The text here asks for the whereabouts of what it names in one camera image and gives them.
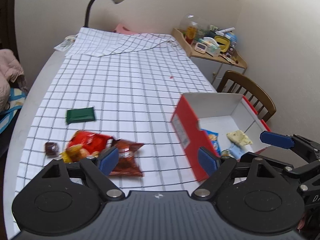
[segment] chair backrest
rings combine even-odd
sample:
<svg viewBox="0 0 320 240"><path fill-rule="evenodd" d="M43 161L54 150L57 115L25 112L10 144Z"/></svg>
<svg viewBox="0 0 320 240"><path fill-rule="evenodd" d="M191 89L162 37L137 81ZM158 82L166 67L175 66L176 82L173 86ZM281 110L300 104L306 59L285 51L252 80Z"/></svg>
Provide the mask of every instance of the chair backrest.
<svg viewBox="0 0 320 240"><path fill-rule="evenodd" d="M257 104L260 102L262 106L257 110L258 115L261 113L263 108L265 108L268 112L261 118L265 122L270 119L271 116L273 116L276 112L276 106L271 100L271 98L268 96L268 94L259 87L255 82L253 82L250 78L232 71L227 70L224 74L218 88L217 92L221 93L223 89L225 88L225 85L227 84L228 80L233 81L233 84L228 89L227 93L236 93L239 94L242 89L244 89L243 95L246 96L249 92L251 94L250 98L248 99L250 102L253 98L256 98L256 102L253 104L253 107L256 107Z"/></svg>

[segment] white sticker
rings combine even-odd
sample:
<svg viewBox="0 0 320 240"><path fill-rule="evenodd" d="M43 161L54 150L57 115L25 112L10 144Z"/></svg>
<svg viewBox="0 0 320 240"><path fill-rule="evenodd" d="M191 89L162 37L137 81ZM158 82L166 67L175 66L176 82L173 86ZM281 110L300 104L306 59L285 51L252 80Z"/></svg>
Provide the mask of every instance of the white sticker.
<svg viewBox="0 0 320 240"><path fill-rule="evenodd" d="M182 148L183 149L187 148L190 143L190 140L189 140L188 135L187 135L186 131L184 130L183 125L181 124L180 119L177 114L173 115L172 125L177 132L177 136L181 142Z"/></svg>

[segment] white wall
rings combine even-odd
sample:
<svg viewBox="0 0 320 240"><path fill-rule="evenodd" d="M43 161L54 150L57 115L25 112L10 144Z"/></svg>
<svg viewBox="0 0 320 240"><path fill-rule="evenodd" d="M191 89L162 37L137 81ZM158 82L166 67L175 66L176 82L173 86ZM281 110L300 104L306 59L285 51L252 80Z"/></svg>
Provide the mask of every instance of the white wall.
<svg viewBox="0 0 320 240"><path fill-rule="evenodd" d="M33 84L53 47L84 24L89 0L15 0L18 52L29 85ZM132 31L170 33L188 13L221 27L236 24L244 0L96 0L89 26L113 30L120 22Z"/></svg>
<svg viewBox="0 0 320 240"><path fill-rule="evenodd" d="M320 0L246 0L236 24L246 75L273 99L275 132L320 141Z"/></svg>

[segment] blue snack packet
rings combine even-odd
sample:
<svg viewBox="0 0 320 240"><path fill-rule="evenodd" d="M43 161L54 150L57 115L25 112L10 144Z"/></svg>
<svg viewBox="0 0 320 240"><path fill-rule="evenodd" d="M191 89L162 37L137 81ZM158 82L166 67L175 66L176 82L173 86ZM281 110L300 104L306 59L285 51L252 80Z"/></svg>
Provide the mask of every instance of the blue snack packet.
<svg viewBox="0 0 320 240"><path fill-rule="evenodd" d="M220 151L220 146L219 146L219 143L218 143L218 133L216 132L211 132L211 131L208 131L208 130L205 130L205 129L202 129L202 131L205 131L209 140L211 141L212 143L212 146L213 148L217 151L217 153L220 155L221 151Z"/></svg>

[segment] red box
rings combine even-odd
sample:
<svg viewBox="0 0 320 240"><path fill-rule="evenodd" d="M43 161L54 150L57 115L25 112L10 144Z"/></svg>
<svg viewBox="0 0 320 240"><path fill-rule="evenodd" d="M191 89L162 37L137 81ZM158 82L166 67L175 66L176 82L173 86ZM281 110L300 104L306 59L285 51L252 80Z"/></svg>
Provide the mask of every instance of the red box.
<svg viewBox="0 0 320 240"><path fill-rule="evenodd" d="M240 94L182 94L171 122L198 181L208 178L198 162L198 149L203 146L219 156L201 129L219 133L221 151L228 149L231 144L226 134L236 130L245 132L253 142L243 147L246 152L259 152L269 146L260 141L260 133L270 131L269 127L258 119L255 109Z"/></svg>

